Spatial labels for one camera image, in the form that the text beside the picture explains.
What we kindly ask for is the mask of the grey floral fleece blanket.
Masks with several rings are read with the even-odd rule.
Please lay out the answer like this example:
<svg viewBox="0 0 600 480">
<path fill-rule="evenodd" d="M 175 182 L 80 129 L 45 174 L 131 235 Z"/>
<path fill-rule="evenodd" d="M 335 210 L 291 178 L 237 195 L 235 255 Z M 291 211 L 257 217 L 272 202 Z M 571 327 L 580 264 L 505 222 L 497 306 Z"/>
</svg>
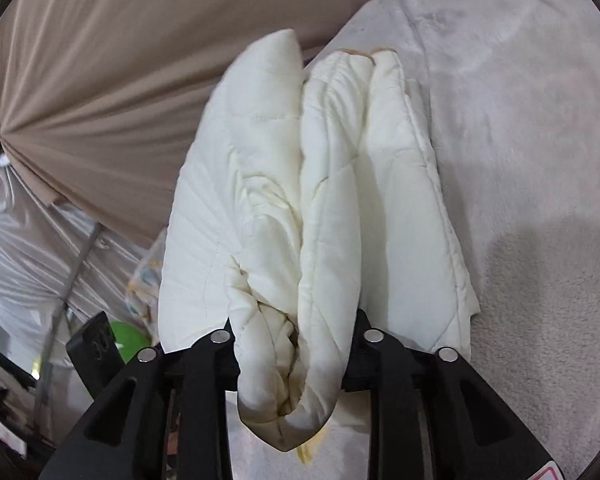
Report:
<svg viewBox="0 0 600 480">
<path fill-rule="evenodd" d="M 600 12 L 372 0 L 318 54 L 392 47 L 480 312 L 471 357 L 568 478 L 600 450 Z"/>
</svg>

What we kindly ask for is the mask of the cream quilted jacket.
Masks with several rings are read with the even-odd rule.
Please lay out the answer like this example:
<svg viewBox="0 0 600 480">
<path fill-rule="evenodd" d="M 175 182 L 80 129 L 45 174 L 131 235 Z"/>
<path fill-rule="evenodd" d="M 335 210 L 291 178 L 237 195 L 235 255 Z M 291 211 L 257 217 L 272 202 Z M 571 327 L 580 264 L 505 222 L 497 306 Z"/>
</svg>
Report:
<svg viewBox="0 0 600 480">
<path fill-rule="evenodd" d="M 290 29 L 250 44 L 178 176 L 163 349 L 229 325 L 240 418 L 287 452 L 332 416 L 358 311 L 410 347 L 468 354 L 478 310 L 396 52 L 339 50 L 306 70 Z"/>
</svg>

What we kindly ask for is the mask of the silver satin curtain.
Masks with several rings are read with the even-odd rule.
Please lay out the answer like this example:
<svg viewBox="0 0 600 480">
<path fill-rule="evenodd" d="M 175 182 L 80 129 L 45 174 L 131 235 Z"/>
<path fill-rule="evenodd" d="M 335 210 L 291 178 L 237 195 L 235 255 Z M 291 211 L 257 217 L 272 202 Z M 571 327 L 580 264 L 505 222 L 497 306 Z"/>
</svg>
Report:
<svg viewBox="0 0 600 480">
<path fill-rule="evenodd" d="M 144 248 L 103 229 L 71 205 L 44 206 L 10 167 L 0 167 L 0 350 L 25 372 L 42 356 L 60 295 L 68 312 L 52 353 L 52 385 L 44 434 L 60 442 L 92 402 L 65 344 L 100 311 L 140 330 L 125 304 L 126 286 Z"/>
</svg>

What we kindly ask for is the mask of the beige draped curtain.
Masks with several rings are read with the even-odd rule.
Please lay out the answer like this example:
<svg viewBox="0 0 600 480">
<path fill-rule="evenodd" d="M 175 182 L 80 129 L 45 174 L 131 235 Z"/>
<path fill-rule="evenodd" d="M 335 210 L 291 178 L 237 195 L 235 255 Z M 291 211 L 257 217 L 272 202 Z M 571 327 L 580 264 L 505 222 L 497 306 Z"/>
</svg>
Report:
<svg viewBox="0 0 600 480">
<path fill-rule="evenodd" d="M 254 40 L 313 58 L 368 0 L 12 0 L 0 17 L 0 139 L 43 203 L 148 246 L 168 222 L 204 104 Z"/>
</svg>

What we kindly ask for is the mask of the green round sign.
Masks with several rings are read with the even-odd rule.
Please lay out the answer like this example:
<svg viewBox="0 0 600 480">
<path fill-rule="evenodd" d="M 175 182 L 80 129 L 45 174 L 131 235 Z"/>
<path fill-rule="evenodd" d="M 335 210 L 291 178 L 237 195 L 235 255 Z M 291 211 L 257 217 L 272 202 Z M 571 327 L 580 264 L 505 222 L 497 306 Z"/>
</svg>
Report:
<svg viewBox="0 0 600 480">
<path fill-rule="evenodd" d="M 116 347 L 125 363 L 131 361 L 137 352 L 151 345 L 151 341 L 145 333 L 133 325 L 111 321 L 110 327 L 114 334 Z"/>
</svg>

